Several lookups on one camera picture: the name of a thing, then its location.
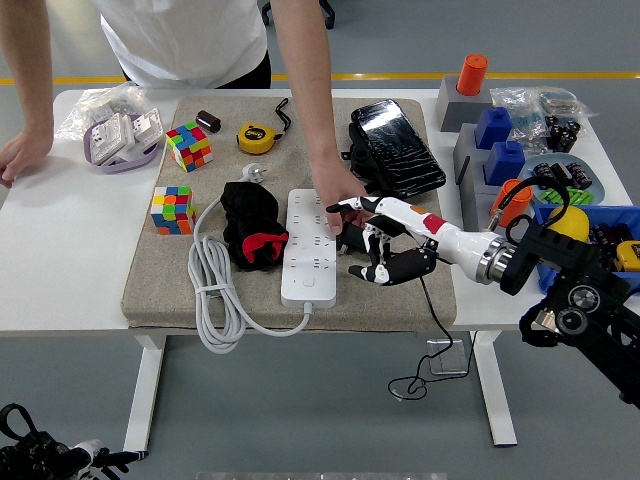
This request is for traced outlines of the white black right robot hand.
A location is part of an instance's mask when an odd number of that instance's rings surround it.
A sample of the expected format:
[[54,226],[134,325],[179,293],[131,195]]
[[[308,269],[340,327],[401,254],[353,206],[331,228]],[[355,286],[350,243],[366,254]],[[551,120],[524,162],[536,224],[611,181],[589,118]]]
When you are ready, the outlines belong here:
[[349,273],[381,286],[405,283],[430,273],[440,259],[461,268],[467,278],[489,284],[491,249],[498,235],[465,232],[423,208],[393,197],[354,197],[327,208],[329,213],[364,210],[372,217],[361,232],[369,267]]

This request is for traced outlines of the person's left hand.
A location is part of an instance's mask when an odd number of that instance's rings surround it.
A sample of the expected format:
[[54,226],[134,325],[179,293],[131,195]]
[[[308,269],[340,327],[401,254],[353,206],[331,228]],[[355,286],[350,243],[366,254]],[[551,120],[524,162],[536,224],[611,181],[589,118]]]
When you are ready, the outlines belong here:
[[[341,200],[366,195],[361,182],[341,162],[337,155],[311,158],[312,180],[323,205],[328,208]],[[327,213],[328,225],[333,235],[342,233],[344,222],[361,227],[371,218],[366,211],[353,211],[342,216],[341,213]]]

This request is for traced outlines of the person's right hand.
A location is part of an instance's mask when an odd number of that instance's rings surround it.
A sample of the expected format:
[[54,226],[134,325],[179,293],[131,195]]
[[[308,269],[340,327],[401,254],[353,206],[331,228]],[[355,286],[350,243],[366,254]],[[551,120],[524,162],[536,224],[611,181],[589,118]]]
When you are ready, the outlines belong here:
[[10,188],[27,168],[43,160],[53,144],[51,129],[25,127],[1,148],[1,184]]

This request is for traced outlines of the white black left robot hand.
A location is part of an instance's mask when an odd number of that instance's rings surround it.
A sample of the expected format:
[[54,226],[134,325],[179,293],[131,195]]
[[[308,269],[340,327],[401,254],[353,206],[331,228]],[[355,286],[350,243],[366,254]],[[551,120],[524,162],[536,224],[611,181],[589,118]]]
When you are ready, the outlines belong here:
[[149,455],[146,450],[112,452],[97,439],[81,442],[74,449],[82,452],[83,462],[74,479],[97,479],[94,469],[99,470],[107,479],[120,479],[129,472],[129,464],[141,461]]

